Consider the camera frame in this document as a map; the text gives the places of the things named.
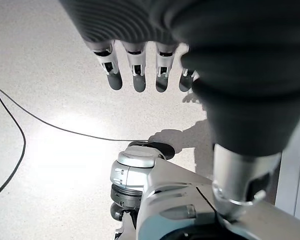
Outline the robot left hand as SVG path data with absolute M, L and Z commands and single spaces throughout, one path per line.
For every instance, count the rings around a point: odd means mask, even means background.
M 300 0 L 63 0 L 93 50 L 107 40 L 184 43 L 214 140 L 217 211 L 262 198 L 300 120 Z

